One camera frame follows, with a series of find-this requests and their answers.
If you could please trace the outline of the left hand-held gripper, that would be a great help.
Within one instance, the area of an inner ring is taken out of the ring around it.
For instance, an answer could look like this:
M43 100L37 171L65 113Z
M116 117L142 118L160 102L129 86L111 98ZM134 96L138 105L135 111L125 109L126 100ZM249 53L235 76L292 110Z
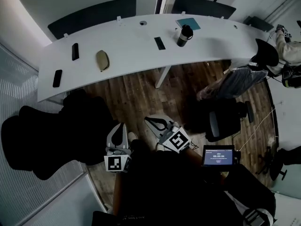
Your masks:
M127 173L132 162L132 151L128 148L126 124L122 122L116 125L108 134L106 142L107 154L104 156L106 171Z

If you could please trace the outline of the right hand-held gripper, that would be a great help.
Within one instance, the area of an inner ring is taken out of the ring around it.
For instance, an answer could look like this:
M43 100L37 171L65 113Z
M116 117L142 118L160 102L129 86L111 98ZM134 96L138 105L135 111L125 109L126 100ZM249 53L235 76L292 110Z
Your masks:
M159 139L159 144L165 148L181 153L184 149L189 147L190 138L178 124L173 124L170 117L166 115L149 115L144 118L144 122L153 132L153 134Z

